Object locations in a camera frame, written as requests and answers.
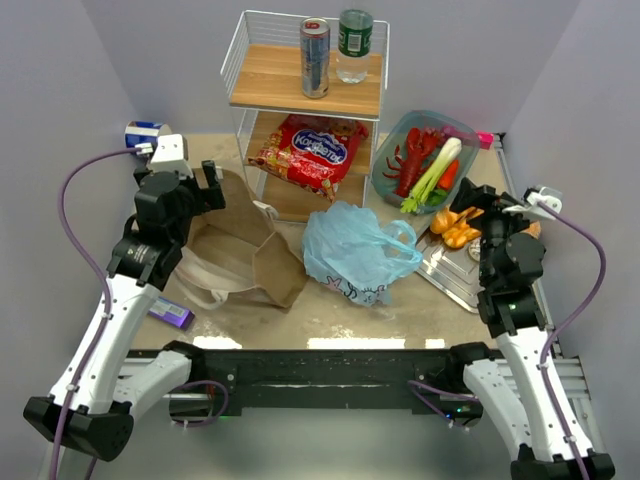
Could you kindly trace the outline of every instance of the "clear plastic bin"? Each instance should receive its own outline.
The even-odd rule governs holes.
[[[373,173],[371,176],[373,187],[375,188],[378,195],[384,198],[388,203],[391,203],[392,205],[396,205],[398,207],[402,203],[402,200],[404,200],[402,197],[393,193],[398,184],[398,179],[387,178],[383,175],[383,173],[387,173],[390,175],[398,173],[389,169],[389,167],[387,166],[386,158],[389,157],[391,165],[395,164],[393,158],[397,145],[400,145],[399,153],[402,158],[407,158],[407,134],[409,133],[409,130],[414,127],[417,127],[421,130],[430,127],[444,133],[454,133],[454,135],[448,136],[456,136],[460,138],[460,140],[462,140],[462,151],[458,155],[460,166],[458,167],[456,179],[453,187],[449,191],[449,195],[447,195],[447,197],[439,205],[423,205],[417,212],[418,214],[433,213],[453,201],[456,193],[458,193],[460,182],[467,175],[467,172],[469,171],[469,168],[471,168],[473,160],[476,158],[476,154],[478,153],[478,149],[480,148],[480,141],[478,140],[478,135],[476,134],[476,132],[471,128],[453,120],[452,118],[440,115],[439,113],[429,112],[427,110],[414,110],[402,117],[398,124],[393,128],[391,133],[389,133],[389,136],[386,138],[382,146],[376,152],[373,165]],[[435,151],[429,157],[427,157],[427,159],[423,162],[423,166],[428,165],[430,161],[434,160],[438,156],[438,153],[440,153],[440,147],[436,148]]]

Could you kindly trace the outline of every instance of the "wooden shelf board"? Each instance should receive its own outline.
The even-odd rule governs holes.
[[[329,93],[311,99],[302,93],[300,48],[249,45],[231,95],[231,105],[278,111],[380,118],[382,55],[371,54],[367,78],[356,85],[336,76],[336,52],[331,52]]]
[[[267,175],[262,201],[278,210],[279,220],[285,222],[306,222],[311,212],[324,212],[331,202],[315,193],[307,192],[297,185]],[[338,189],[336,200],[362,206],[366,177],[347,175]]]
[[[255,158],[264,145],[269,135],[275,132],[280,124],[287,117],[288,113],[280,112],[258,112],[251,140],[247,148],[245,163],[248,165],[247,158]],[[360,144],[356,156],[353,158],[349,173],[357,175],[368,175],[371,171],[371,142],[373,137],[373,122],[362,122],[369,130],[369,137]]]

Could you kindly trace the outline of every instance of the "celery stalk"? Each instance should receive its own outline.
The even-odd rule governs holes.
[[[418,207],[427,203],[429,194],[438,184],[438,180],[447,170],[449,164],[458,156],[462,150],[462,142],[460,139],[451,137],[440,149],[440,153],[436,157],[433,164],[425,172],[420,180],[416,182],[409,196],[402,201],[400,211],[402,213],[417,212]]]

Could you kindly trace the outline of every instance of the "white wall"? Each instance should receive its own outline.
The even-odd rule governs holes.
[[[343,0],[83,0],[138,111],[174,131],[226,131],[219,70],[245,9],[338,16]],[[408,110],[505,131],[578,0],[370,0],[391,23],[383,129]]]
[[[22,418],[77,348],[99,286],[62,232],[57,190],[83,159],[122,147],[135,118],[77,0],[11,0],[0,15],[0,465],[35,478],[46,442]],[[95,166],[70,220],[102,265],[131,204],[133,161]]]
[[[582,359],[620,479],[638,477],[640,430],[639,16],[636,0],[583,0],[505,142],[520,192],[538,182],[559,188],[566,216],[605,246],[602,293],[561,340]],[[543,235],[543,283],[559,322],[593,284],[598,258],[559,224]]]

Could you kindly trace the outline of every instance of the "plastic bottle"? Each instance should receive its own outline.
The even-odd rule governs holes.
[[[336,73],[345,83],[360,83],[369,69],[373,16],[362,2],[350,2],[340,14],[340,35]]]

